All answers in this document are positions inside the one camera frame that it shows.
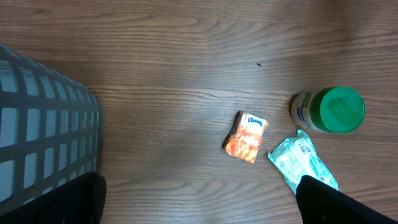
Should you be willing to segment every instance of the wooden floor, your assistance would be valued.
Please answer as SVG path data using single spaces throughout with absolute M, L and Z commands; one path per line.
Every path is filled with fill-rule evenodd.
M 296 93 L 352 86 L 353 134 L 308 132 L 342 192 L 398 220 L 398 2 L 2 0 L 0 43 L 103 105 L 102 223 L 301 223 L 266 157 Z M 270 122 L 254 165 L 225 153 L 238 110 Z

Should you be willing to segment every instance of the gray plastic basket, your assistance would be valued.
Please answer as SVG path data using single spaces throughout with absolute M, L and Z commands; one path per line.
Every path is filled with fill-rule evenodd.
M 0 215 L 97 171 L 101 118 L 87 87 L 0 45 Z

